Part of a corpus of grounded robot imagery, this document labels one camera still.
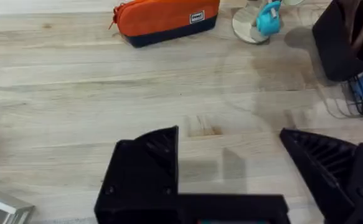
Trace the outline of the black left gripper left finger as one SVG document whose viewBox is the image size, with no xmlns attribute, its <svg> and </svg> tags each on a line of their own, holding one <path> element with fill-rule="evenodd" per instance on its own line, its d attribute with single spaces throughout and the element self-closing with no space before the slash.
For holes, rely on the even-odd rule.
<svg viewBox="0 0 363 224">
<path fill-rule="evenodd" d="M 178 193 L 178 130 L 116 143 L 94 206 L 98 223 L 179 223 L 166 203 Z"/>
</svg>

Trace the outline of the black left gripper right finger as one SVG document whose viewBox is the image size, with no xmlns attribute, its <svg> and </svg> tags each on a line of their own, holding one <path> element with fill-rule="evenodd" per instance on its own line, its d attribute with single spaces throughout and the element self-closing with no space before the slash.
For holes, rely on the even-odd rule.
<svg viewBox="0 0 363 224">
<path fill-rule="evenodd" d="M 326 224 L 363 224 L 363 142 L 282 129 L 280 139 Z"/>
</svg>

